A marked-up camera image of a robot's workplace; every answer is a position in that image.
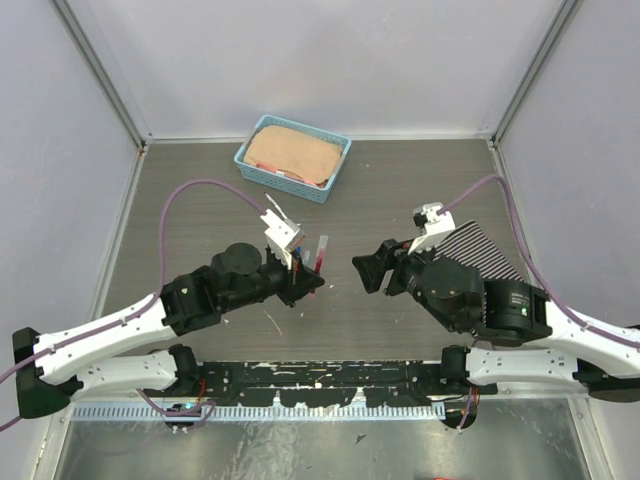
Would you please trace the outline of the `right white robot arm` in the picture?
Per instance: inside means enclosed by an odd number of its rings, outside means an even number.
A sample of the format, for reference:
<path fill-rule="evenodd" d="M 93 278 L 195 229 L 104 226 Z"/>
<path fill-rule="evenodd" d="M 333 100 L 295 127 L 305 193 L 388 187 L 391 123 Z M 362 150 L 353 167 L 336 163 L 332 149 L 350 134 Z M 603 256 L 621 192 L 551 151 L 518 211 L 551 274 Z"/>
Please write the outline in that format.
<path fill-rule="evenodd" d="M 443 349 L 440 382 L 451 394 L 499 383 L 580 385 L 601 401 L 639 399 L 635 331 L 616 342 L 597 322 L 571 319 L 544 290 L 517 279 L 485 279 L 480 269 L 408 242 L 384 241 L 352 264 L 367 293 L 408 294 L 446 330 L 500 349 Z"/>

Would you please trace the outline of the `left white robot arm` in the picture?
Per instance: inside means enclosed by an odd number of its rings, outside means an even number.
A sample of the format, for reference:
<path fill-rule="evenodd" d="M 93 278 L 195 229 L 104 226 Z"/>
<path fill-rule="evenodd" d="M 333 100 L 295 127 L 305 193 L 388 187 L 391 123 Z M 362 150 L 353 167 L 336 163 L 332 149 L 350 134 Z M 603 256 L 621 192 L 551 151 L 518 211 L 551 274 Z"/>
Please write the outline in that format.
<path fill-rule="evenodd" d="M 297 252 L 284 262 L 272 250 L 235 243 L 211 262 L 165 284 L 158 294 L 113 314 L 52 334 L 31 327 L 12 335 L 16 397 L 22 419 L 64 409 L 91 384 L 107 384 L 99 361 L 221 322 L 223 315 L 275 296 L 295 303 L 325 283 Z"/>

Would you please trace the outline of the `red gel pen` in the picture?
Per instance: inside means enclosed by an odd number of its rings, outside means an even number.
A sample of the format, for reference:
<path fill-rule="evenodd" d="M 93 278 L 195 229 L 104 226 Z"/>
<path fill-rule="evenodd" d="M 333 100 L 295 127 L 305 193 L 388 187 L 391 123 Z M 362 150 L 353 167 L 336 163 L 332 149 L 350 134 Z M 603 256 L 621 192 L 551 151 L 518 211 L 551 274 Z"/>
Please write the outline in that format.
<path fill-rule="evenodd" d="M 316 263 L 315 263 L 315 267 L 314 267 L 314 272 L 317 275 L 321 274 L 321 269 L 324 263 L 324 258 L 325 258 L 325 254 L 326 254 L 326 250 L 325 249 L 321 249 L 317 252 L 316 255 Z"/>

